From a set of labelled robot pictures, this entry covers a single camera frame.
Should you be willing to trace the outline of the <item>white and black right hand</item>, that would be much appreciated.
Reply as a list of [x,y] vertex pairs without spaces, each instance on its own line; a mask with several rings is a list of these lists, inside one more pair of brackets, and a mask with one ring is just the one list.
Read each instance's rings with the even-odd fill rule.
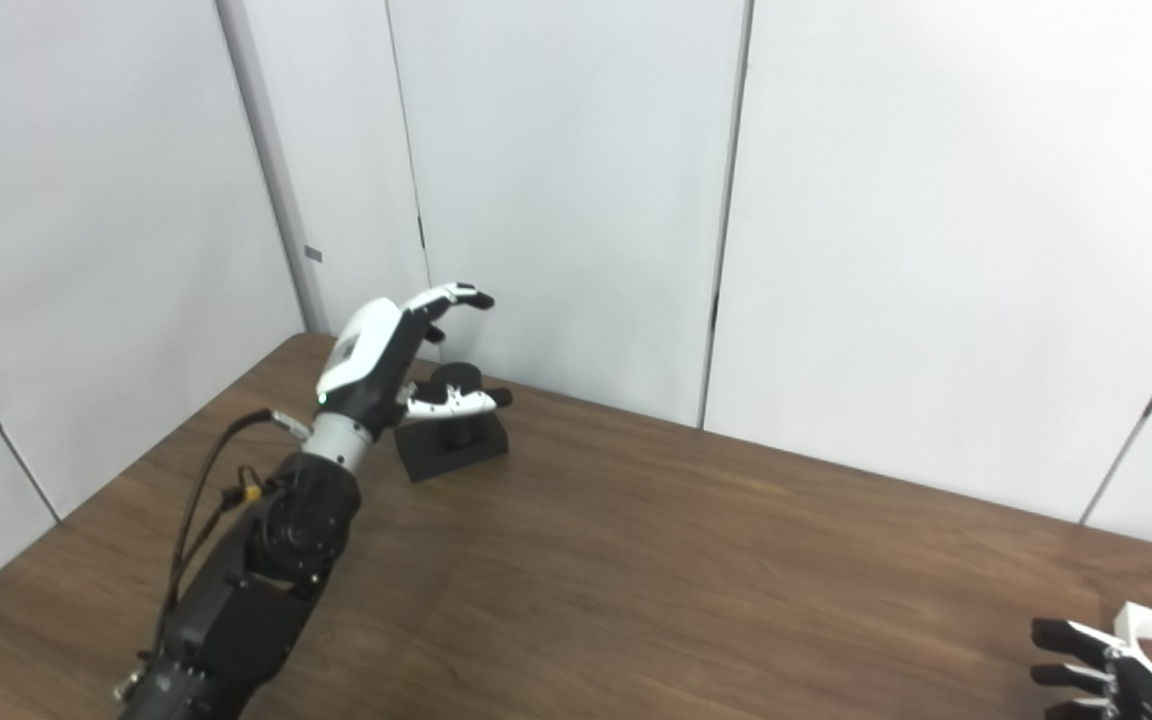
[[1030,621],[1030,641],[1044,651],[1078,660],[1030,667],[1037,685],[1083,692],[1048,706],[1044,719],[1152,719],[1152,665],[1126,641],[1058,617]]

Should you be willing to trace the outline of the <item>white and black left hand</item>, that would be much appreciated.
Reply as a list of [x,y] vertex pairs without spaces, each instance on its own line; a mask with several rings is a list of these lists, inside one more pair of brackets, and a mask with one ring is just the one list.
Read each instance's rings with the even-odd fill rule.
[[440,343],[438,320],[452,306],[488,310],[495,301],[472,285],[439,285],[417,293],[404,304],[380,297],[361,306],[333,347],[316,386],[317,410],[312,439],[332,432],[374,441],[384,429],[402,420],[447,420],[494,414],[511,406],[511,391],[440,389],[407,382],[408,369],[424,343]]

